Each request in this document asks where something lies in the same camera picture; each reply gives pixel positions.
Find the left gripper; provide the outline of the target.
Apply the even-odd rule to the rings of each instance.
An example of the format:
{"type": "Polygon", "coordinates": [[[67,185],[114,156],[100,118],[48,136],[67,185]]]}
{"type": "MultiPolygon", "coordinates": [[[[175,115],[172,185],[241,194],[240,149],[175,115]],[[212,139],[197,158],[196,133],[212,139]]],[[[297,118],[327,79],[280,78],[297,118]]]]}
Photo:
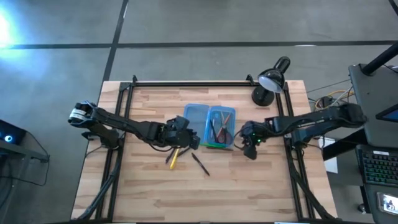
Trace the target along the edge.
{"type": "Polygon", "coordinates": [[[197,150],[200,141],[200,137],[195,134],[194,130],[168,123],[161,127],[154,145],[159,147],[189,146],[191,149],[197,150]]]}

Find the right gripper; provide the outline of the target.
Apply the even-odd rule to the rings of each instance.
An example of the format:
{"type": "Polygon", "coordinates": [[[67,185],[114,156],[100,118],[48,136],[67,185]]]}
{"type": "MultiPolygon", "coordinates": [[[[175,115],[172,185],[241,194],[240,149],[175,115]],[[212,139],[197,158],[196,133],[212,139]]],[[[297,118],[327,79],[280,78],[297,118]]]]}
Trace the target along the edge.
{"type": "Polygon", "coordinates": [[[239,136],[243,139],[243,154],[252,160],[257,159],[257,149],[261,142],[266,142],[267,126],[257,121],[246,121],[239,136]]]}

